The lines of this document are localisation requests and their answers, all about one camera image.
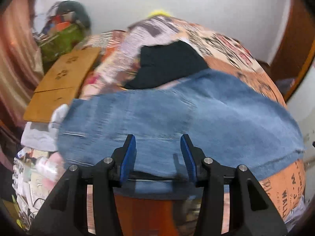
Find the green bag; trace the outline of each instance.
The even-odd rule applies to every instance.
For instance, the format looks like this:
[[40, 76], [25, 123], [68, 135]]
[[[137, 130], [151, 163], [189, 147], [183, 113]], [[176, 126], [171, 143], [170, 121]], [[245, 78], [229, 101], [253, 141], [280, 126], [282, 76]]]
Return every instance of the green bag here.
[[39, 44], [43, 63], [56, 61], [61, 55], [71, 52], [73, 47], [81, 42], [84, 33], [76, 24], [57, 32], [54, 36]]

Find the patterned bedspread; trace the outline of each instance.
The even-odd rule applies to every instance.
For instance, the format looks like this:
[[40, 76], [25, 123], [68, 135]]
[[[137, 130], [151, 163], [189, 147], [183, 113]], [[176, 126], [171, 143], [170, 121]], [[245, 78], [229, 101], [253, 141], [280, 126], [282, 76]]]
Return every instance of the patterned bedspread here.
[[92, 36], [83, 47], [100, 46], [103, 62], [86, 79], [81, 99], [122, 90], [140, 68], [142, 46], [167, 45], [182, 40], [190, 44], [210, 68], [238, 77], [257, 92], [285, 106], [282, 95], [250, 52], [238, 41], [200, 25], [156, 16], [129, 27]]
[[[86, 78], [80, 98], [89, 99], [100, 93], [124, 90], [122, 86], [133, 79], [140, 68], [139, 53], [142, 46], [167, 45], [178, 40], [191, 45], [207, 62], [210, 68], [236, 76], [256, 92], [286, 106], [283, 97], [262, 67], [250, 52], [237, 40], [210, 31], [200, 25], [176, 18], [156, 16], [137, 22], [127, 32], [113, 30], [91, 36], [81, 47], [102, 47], [102, 63]], [[168, 88], [176, 81], [159, 88]], [[299, 178], [298, 189], [291, 178]], [[296, 161], [279, 173], [262, 180], [268, 193], [283, 218], [298, 204], [305, 186], [305, 171], [302, 161]], [[189, 234], [196, 217], [179, 226], [182, 235]], [[224, 197], [224, 220], [222, 233], [228, 231], [229, 194]]]

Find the metal screw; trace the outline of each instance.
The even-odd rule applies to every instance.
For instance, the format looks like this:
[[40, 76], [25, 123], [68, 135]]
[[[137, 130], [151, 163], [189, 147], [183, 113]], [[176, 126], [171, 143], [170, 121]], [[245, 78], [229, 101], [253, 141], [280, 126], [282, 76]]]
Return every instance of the metal screw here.
[[104, 160], [103, 160], [103, 162], [105, 162], [105, 163], [107, 163], [107, 164], [111, 163], [112, 161], [113, 161], [113, 158], [112, 158], [112, 157], [106, 157], [106, 158], [104, 158]]
[[213, 160], [209, 157], [204, 158], [204, 162], [207, 164], [211, 164], [213, 162]]
[[78, 169], [78, 166], [75, 165], [75, 164], [73, 164], [73, 165], [71, 165], [71, 166], [69, 167], [69, 170], [70, 170], [70, 171], [76, 171], [77, 169]]
[[238, 166], [238, 168], [241, 171], [246, 171], [247, 170], [247, 167], [245, 165], [240, 165], [240, 166]]

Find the pink curtain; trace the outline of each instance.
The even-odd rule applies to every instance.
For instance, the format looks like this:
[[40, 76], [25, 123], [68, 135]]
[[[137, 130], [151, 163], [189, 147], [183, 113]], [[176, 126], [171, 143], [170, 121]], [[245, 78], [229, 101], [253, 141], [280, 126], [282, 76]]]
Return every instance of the pink curtain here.
[[33, 1], [12, 0], [0, 17], [0, 144], [4, 153], [19, 144], [25, 108], [44, 75], [31, 31]]

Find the wooden furniture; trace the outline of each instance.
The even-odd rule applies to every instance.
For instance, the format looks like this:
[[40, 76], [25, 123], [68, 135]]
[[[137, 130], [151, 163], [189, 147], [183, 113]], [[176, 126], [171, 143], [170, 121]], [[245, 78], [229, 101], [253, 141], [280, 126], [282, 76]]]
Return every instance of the wooden furniture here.
[[284, 95], [285, 101], [297, 89], [313, 61], [314, 40], [314, 18], [302, 0], [292, 0], [288, 24], [270, 69], [270, 77], [274, 82], [295, 78], [294, 85]]
[[115, 195], [115, 202], [124, 236], [178, 236], [171, 200]]

